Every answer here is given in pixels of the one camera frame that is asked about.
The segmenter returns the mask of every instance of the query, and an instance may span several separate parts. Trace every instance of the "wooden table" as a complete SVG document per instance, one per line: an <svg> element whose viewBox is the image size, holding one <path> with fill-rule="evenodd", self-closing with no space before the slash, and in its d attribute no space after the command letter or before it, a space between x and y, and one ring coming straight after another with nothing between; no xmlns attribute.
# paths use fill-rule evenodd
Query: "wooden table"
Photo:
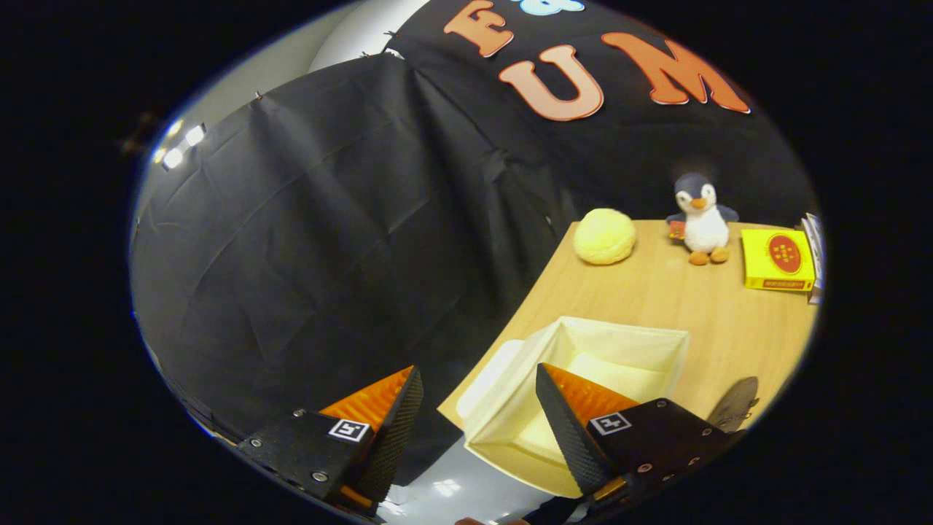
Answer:
<svg viewBox="0 0 933 525"><path fill-rule="evenodd" d="M669 238L663 220L635 220L632 255L594 266L573 250L577 225L571 225L498 339L438 407L441 414L462 429L457 400L494 352L510 339L525 339L560 316L571 316L688 331L687 361L671 399L706 419L736 381L757 376L760 401L744 426L753 423L794 373L818 309L804 292L745 287L741 231L786 228L730 223L730 259L694 266L683 242Z"/></svg>

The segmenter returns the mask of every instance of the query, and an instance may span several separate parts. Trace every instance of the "white box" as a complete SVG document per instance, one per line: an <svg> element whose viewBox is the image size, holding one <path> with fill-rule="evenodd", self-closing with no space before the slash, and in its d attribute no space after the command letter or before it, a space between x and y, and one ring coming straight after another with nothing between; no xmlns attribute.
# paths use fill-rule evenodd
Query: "white box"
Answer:
<svg viewBox="0 0 933 525"><path fill-rule="evenodd" d="M535 394L546 362L638 403L670 397L689 333L561 317L524 341L507 341L457 402L464 446L496 469L550 494L579 492Z"/></svg>

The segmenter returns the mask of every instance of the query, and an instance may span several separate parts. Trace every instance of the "orange letter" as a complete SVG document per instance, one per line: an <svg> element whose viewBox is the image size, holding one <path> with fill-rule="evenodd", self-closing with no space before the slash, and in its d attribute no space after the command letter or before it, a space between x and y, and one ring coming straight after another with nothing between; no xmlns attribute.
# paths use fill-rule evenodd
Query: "orange letter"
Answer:
<svg viewBox="0 0 933 525"><path fill-rule="evenodd" d="M483 58L489 58L499 52L512 41L515 36L511 31L496 31L490 29L491 26L502 27L506 25L506 19L493 13L484 11L493 6L492 2L486 0L473 0L468 6L464 7L453 20L447 22L444 26L444 33L457 33L463 38L480 46L480 55ZM476 18L472 18L473 13L477 13Z"/></svg>
<svg viewBox="0 0 933 525"><path fill-rule="evenodd" d="M668 78L670 77L703 104L706 104L706 86L703 84L705 80L717 104L740 113L752 112L748 104L735 94L715 69L671 40L664 41L675 58L626 33L607 33L603 35L603 41L628 53L638 67L641 67L654 88L651 91L651 100L658 104L686 104L689 101L686 93L674 87Z"/></svg>
<svg viewBox="0 0 933 525"><path fill-rule="evenodd" d="M529 61L512 64L499 73L499 79L515 87L528 106L538 115L552 121L573 121L589 117L603 106L603 90L574 57L572 46L561 45L544 50L541 62L556 64L574 83L579 95L574 100L560 100L541 82L533 72L535 65Z"/></svg>

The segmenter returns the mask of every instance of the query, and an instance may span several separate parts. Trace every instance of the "small book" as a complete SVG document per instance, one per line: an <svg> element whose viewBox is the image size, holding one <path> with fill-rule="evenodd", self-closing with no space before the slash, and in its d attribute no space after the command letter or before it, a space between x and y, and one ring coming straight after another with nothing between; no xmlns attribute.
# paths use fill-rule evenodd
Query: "small book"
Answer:
<svg viewBox="0 0 933 525"><path fill-rule="evenodd" d="M742 230L745 286L760 290L810 291L813 255L805 232Z"/></svg>
<svg viewBox="0 0 933 525"><path fill-rule="evenodd" d="M682 220L672 220L671 221L671 238L672 239L684 239L684 229L687 227L687 223Z"/></svg>

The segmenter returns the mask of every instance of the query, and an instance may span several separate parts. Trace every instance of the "yellow sponge ball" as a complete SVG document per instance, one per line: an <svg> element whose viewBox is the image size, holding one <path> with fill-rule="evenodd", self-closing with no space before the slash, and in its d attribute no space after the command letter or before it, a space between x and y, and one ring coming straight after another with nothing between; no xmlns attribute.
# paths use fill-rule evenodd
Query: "yellow sponge ball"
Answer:
<svg viewBox="0 0 933 525"><path fill-rule="evenodd" d="M586 214L574 233L574 251L590 264L612 264L632 254L635 226L629 216L609 208Z"/></svg>

